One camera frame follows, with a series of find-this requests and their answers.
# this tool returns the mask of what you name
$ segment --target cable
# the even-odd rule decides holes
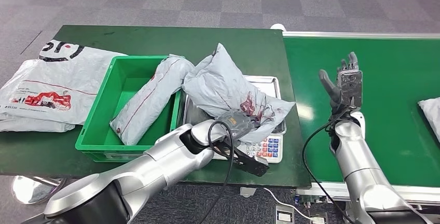
[[[342,115],[344,115],[347,110],[348,110],[348,106],[342,110],[342,112],[337,115],[334,119],[332,119],[331,121],[329,121],[327,124],[319,127],[316,131],[314,131],[306,140],[306,142],[304,143],[304,146],[302,147],[302,162],[304,163],[304,166],[306,167],[307,171],[309,172],[310,176],[313,178],[313,180],[318,184],[318,186],[321,188],[322,191],[324,191],[325,195],[330,199],[330,201],[336,206],[336,208],[341,212],[342,216],[344,216],[345,219],[348,220],[349,223],[354,224],[354,222],[344,213],[344,211],[339,207],[338,204],[336,204],[335,200],[333,200],[333,198],[327,193],[327,191],[325,191],[324,187],[321,186],[321,184],[318,182],[318,180],[316,179],[316,177],[313,175],[312,171],[310,170],[309,166],[307,165],[306,162],[306,147],[309,144],[310,140],[316,135],[318,134],[320,131],[322,131],[323,129],[327,128],[327,126],[331,125],[332,123],[334,123],[336,120],[338,120],[340,117],[342,117]]]
[[[223,125],[223,126],[226,128],[226,131],[227,131],[228,134],[229,134],[228,138],[229,138],[230,143],[231,143],[231,151],[229,151],[229,156],[227,157],[228,160],[229,160],[229,167],[228,167],[228,171],[227,171],[227,173],[226,173],[225,181],[224,181],[224,183],[223,183],[223,185],[222,185],[222,188],[221,188],[220,192],[218,193],[218,195],[217,195],[217,197],[215,198],[215,200],[214,200],[214,202],[212,203],[212,205],[209,207],[209,209],[208,209],[208,210],[206,211],[206,213],[203,215],[202,219],[198,222],[199,224],[202,224],[202,223],[205,221],[205,219],[207,218],[207,216],[209,215],[209,213],[210,213],[210,212],[212,211],[212,209],[214,208],[215,204],[218,202],[218,200],[219,200],[220,197],[222,196],[223,192],[225,191],[226,185],[228,184],[229,176],[230,176],[230,174],[231,174],[231,170],[232,170],[233,157],[234,157],[234,152],[235,152],[235,151],[234,151],[234,143],[233,143],[232,132],[231,132],[231,129],[229,128],[229,126],[228,126],[227,124],[225,124],[225,123],[222,122],[222,121],[214,121],[214,122],[211,124],[211,126],[209,126],[209,129],[208,129],[208,143],[209,143],[209,147],[211,147],[211,148],[214,150],[214,152],[216,152],[217,154],[223,156],[223,154],[221,154],[220,152],[217,152],[216,149],[214,149],[214,145],[212,144],[212,141],[211,141],[211,131],[212,131],[212,128],[213,128],[216,124],[221,124],[221,125]]]
[[[269,193],[272,195],[272,197],[275,199],[275,201],[277,201],[279,204],[284,205],[284,206],[291,207],[291,208],[293,208],[296,212],[298,212],[301,216],[303,216],[304,218],[313,221],[313,218],[310,218],[310,217],[304,215],[304,214],[301,213],[297,208],[295,208],[293,205],[286,204],[286,203],[282,203],[282,202],[278,201],[278,199],[275,197],[275,195],[273,195],[272,191],[270,191],[269,189],[267,189],[267,188],[263,188],[263,189],[269,191]]]

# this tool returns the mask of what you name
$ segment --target digital scale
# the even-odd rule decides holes
[[[244,76],[246,80],[260,89],[268,96],[281,99],[280,85],[278,78],[273,76]],[[183,124],[198,124],[207,119],[212,119],[205,111],[193,104],[192,100],[186,96]],[[237,148],[249,156],[260,156],[268,163],[279,163],[283,158],[283,134],[286,132],[286,123],[283,120],[272,133],[258,144],[241,144]],[[226,160],[218,154],[214,159]]]

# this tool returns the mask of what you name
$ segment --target stainless steel tray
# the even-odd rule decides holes
[[[278,78],[273,76],[244,76],[246,80],[259,88],[261,92],[268,96],[281,99],[280,85]],[[183,124],[190,123],[192,125],[203,122],[207,119],[213,119],[205,111],[194,105],[193,101],[186,96],[185,108],[183,111]],[[273,131],[274,134],[284,134],[286,132],[286,122],[283,120]]]

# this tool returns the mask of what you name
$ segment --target green table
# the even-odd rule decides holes
[[[136,26],[63,26],[55,39],[129,55],[179,54],[197,64],[222,43],[246,75],[277,76],[284,100],[294,101],[281,31]],[[234,170],[237,185],[308,187],[296,107],[286,118],[283,160],[263,177]],[[119,166],[95,163],[75,150],[81,127],[66,133],[0,133],[0,174],[82,177]],[[212,161],[185,181],[222,183],[227,163]]]
[[[440,96],[440,35],[283,35],[303,139],[330,115],[319,69],[333,79],[340,60],[355,51],[364,73],[366,141],[383,172],[392,185],[440,193],[440,144],[417,105]],[[307,160],[318,180],[342,182],[329,142],[327,133],[316,135]]]

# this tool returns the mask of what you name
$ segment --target plastic package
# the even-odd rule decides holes
[[[50,120],[0,116],[0,132],[66,132],[73,128],[74,124]]]
[[[240,138],[251,144],[269,136],[295,105],[270,97],[248,82],[222,44],[186,75],[182,88],[195,105],[213,117],[234,109],[256,117],[260,127]]]
[[[418,104],[431,125],[437,140],[440,142],[440,97],[420,101]]]
[[[0,89],[0,114],[83,124],[118,55],[124,54],[50,41]]]
[[[171,95],[177,92],[194,65],[184,57],[170,55],[157,66],[155,74],[110,122],[125,145],[136,145],[157,119]]]

